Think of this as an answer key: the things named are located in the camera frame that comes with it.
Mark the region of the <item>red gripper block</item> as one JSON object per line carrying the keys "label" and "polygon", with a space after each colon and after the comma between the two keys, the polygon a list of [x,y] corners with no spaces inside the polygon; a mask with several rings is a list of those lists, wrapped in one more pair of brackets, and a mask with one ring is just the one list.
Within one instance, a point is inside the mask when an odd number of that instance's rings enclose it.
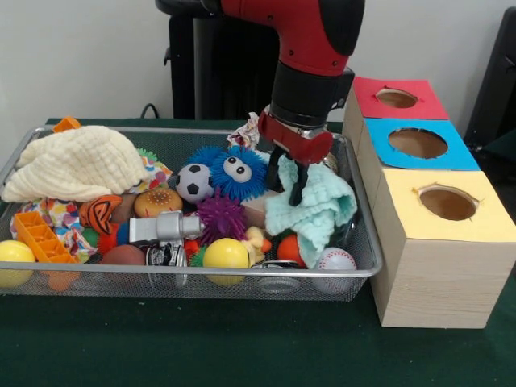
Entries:
{"label": "red gripper block", "polygon": [[258,123],[260,135],[276,145],[269,157],[265,183],[274,192],[284,190],[278,175],[278,162],[287,152],[293,159],[289,163],[289,178],[292,183],[289,204],[298,206],[308,179],[309,166],[304,164],[320,163],[331,150],[333,135],[326,126],[305,130],[282,123],[269,111],[270,106],[262,110]]}

